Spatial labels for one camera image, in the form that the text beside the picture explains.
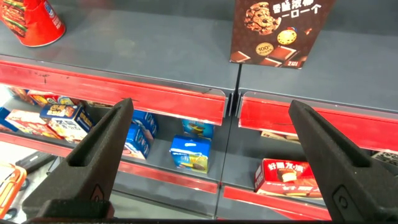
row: red shelf edge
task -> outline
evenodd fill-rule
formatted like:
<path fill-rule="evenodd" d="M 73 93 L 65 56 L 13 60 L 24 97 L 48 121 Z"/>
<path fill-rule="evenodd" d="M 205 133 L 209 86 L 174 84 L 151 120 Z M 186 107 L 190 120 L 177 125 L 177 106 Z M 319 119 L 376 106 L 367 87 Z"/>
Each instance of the red shelf edge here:
<path fill-rule="evenodd" d="M 294 135 L 290 103 L 243 97 L 239 127 Z M 324 108 L 314 109 L 361 148 L 398 151 L 398 120 Z"/>
<path fill-rule="evenodd" d="M 268 195 L 259 195 L 235 187 L 225 186 L 223 197 L 265 206 L 294 220 L 331 220 L 329 212 L 325 208 Z"/>
<path fill-rule="evenodd" d="M 0 83 L 109 105 L 130 97 L 137 110 L 216 125 L 222 124 L 226 104 L 220 95 L 4 60 L 0 60 Z"/>
<path fill-rule="evenodd" d="M 24 138 L 13 134 L 0 133 L 0 141 L 8 142 L 11 144 L 28 147 L 41 152 L 54 154 L 61 157 L 67 157 L 72 149 L 64 146 L 58 146 L 56 144 L 50 144 L 34 139 Z M 140 166 L 129 162 L 120 162 L 119 171 L 127 172 L 129 174 L 138 175 L 141 177 L 154 179 L 170 184 L 180 185 L 188 187 L 194 190 L 201 190 L 211 194 L 216 194 L 218 190 L 218 184 L 197 179 L 194 177 L 187 177 L 184 175 L 174 174 L 167 171 L 153 169 L 146 166 Z"/>

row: blue oreo package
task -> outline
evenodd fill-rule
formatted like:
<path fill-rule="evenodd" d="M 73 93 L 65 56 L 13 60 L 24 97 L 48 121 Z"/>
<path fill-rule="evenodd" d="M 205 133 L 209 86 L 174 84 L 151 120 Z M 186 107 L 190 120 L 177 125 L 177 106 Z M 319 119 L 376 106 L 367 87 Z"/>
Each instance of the blue oreo package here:
<path fill-rule="evenodd" d="M 207 173 L 210 147 L 208 139 L 175 136 L 170 153 L 178 168 Z"/>
<path fill-rule="evenodd" d="M 157 121 L 152 113 L 134 110 L 132 122 L 138 124 L 149 141 L 153 141 L 158 130 Z"/>
<path fill-rule="evenodd" d="M 192 135 L 194 137 L 213 139 L 213 134 L 214 134 L 213 124 L 206 124 L 199 121 L 182 119 L 182 126 L 186 134 Z"/>
<path fill-rule="evenodd" d="M 10 111 L 7 109 L 0 107 L 0 131 L 18 131 L 18 129 L 12 125 L 10 122 L 6 121 L 7 116 L 10 114 Z"/>
<path fill-rule="evenodd" d="M 131 124 L 124 144 L 123 155 L 138 159 L 146 159 L 149 153 L 148 140 L 137 124 Z"/>

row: box packaging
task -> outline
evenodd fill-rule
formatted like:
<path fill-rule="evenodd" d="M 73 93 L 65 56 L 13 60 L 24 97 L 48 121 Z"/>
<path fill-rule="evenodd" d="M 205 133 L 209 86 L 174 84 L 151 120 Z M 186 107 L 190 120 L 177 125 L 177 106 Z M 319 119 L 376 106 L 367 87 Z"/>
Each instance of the box packaging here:
<path fill-rule="evenodd" d="M 257 194 L 322 198 L 307 162 L 263 159 L 254 176 Z"/>
<path fill-rule="evenodd" d="M 261 133 L 261 137 L 272 138 L 272 139 L 276 139 L 276 140 L 281 140 L 281 141 L 287 141 L 287 142 L 300 144 L 299 137 L 286 135 L 286 134 L 279 134 L 279 133 L 272 133 L 272 132 L 269 132 L 269 131 L 263 131 Z"/>
<path fill-rule="evenodd" d="M 185 134 L 189 134 L 193 137 L 213 139 L 213 134 L 214 134 L 213 124 L 206 124 L 199 121 L 182 119 L 182 126 Z"/>
<path fill-rule="evenodd" d="M 178 168 L 207 173 L 211 141 L 175 136 L 170 152 Z"/>
<path fill-rule="evenodd" d="M 18 129 L 14 125 L 6 121 L 6 118 L 9 114 L 10 111 L 3 107 L 0 107 L 0 131 L 18 131 Z"/>
<path fill-rule="evenodd" d="M 23 88 L 18 88 L 18 87 L 13 87 L 13 86 L 7 86 L 8 92 L 16 99 L 20 99 L 22 101 L 25 101 L 26 103 L 36 105 L 37 103 L 32 100 L 31 97 L 27 95 L 29 90 L 25 90 Z"/>
<path fill-rule="evenodd" d="M 132 122 L 142 128 L 145 137 L 152 143 L 159 128 L 155 116 L 152 113 L 134 110 Z"/>
<path fill-rule="evenodd" d="M 43 135 L 51 138 L 63 139 L 43 119 L 39 113 L 12 110 L 6 121 L 27 134 Z"/>
<path fill-rule="evenodd" d="M 45 105 L 40 117 L 68 142 L 76 144 L 95 125 L 81 105 Z"/>
<path fill-rule="evenodd" d="M 41 107 L 47 104 L 78 105 L 80 103 L 80 100 L 67 96 L 58 96 L 51 92 L 30 90 L 27 94 Z"/>
<path fill-rule="evenodd" d="M 236 0 L 230 62 L 302 68 L 335 0 Z"/>
<path fill-rule="evenodd" d="M 149 153 L 149 143 L 145 138 L 141 127 L 131 124 L 124 144 L 123 155 L 138 159 L 146 159 Z"/>

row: gray metal shelf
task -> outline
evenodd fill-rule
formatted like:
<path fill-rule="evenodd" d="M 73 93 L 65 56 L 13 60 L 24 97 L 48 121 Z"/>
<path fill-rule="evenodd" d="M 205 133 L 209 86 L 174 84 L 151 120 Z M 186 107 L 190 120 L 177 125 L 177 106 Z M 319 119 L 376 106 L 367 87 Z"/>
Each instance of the gray metal shelf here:
<path fill-rule="evenodd" d="M 113 190 L 213 217 L 218 194 L 118 172 Z"/>
<path fill-rule="evenodd" d="M 337 0 L 301 70 L 243 65 L 239 91 L 398 113 L 397 7 Z"/>
<path fill-rule="evenodd" d="M 221 182 L 240 189 L 254 190 L 254 174 L 263 158 L 305 161 L 301 145 L 261 137 L 260 131 L 238 127 L 234 118 L 229 132 Z M 322 200 L 295 198 L 299 202 L 325 206 Z"/>
<path fill-rule="evenodd" d="M 11 98 L 5 105 L 8 110 L 19 109 L 33 112 L 40 112 L 39 106 L 33 106 L 20 100 Z M 86 108 L 90 116 L 95 120 L 99 121 L 103 115 L 108 111 L 106 108 Z M 122 156 L 122 160 L 126 162 L 132 162 L 148 167 L 153 167 L 168 172 L 173 172 L 180 175 L 186 175 L 190 177 L 196 177 L 204 179 L 210 182 L 220 182 L 221 174 L 223 171 L 223 163 L 225 158 L 226 147 L 228 143 L 229 128 L 231 126 L 231 117 L 227 117 L 223 121 L 222 126 L 215 127 L 215 135 L 211 143 L 211 150 L 209 156 L 209 172 L 202 174 L 200 172 L 194 172 L 190 170 L 178 169 L 172 156 L 169 153 L 171 143 L 176 134 L 183 134 L 181 119 L 156 115 L 159 123 L 159 132 L 154 141 L 153 146 L 149 151 L 147 160 L 135 159 L 132 157 Z M 64 140 L 48 138 L 45 136 L 36 136 L 32 134 L 24 134 L 20 131 L 15 133 L 18 136 L 25 138 L 35 139 L 38 141 L 47 142 L 50 144 L 56 144 L 59 146 L 65 146 L 74 148 L 75 145 L 68 143 Z"/>
<path fill-rule="evenodd" d="M 289 220 L 269 208 L 224 198 L 223 192 L 224 188 L 220 192 L 220 199 L 217 204 L 217 218 L 227 220 Z"/>
<path fill-rule="evenodd" d="M 239 65 L 228 62 L 231 0 L 50 2 L 65 35 L 28 48 L 1 25 L 1 60 L 185 89 L 235 89 Z"/>

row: blue product box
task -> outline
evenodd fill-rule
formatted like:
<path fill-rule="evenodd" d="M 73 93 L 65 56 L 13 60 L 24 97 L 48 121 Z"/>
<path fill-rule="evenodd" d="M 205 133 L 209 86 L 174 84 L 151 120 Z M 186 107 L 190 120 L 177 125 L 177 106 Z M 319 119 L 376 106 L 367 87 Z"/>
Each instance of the blue product box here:
<path fill-rule="evenodd" d="M 71 143 L 79 143 L 95 125 L 82 105 L 45 105 L 40 117 Z"/>
<path fill-rule="evenodd" d="M 18 129 L 14 125 L 6 121 L 6 118 L 9 114 L 10 111 L 3 107 L 0 107 L 0 131 L 18 131 Z"/>
<path fill-rule="evenodd" d="M 214 125 L 182 119 L 184 132 L 195 137 L 213 139 Z"/>
<path fill-rule="evenodd" d="M 138 124 L 149 141 L 153 141 L 158 130 L 157 121 L 152 113 L 134 110 L 132 122 Z"/>
<path fill-rule="evenodd" d="M 123 155 L 138 159 L 146 159 L 149 153 L 149 144 L 137 124 L 131 124 L 124 144 Z"/>
<path fill-rule="evenodd" d="M 211 141 L 175 136 L 170 153 L 178 168 L 207 173 Z"/>

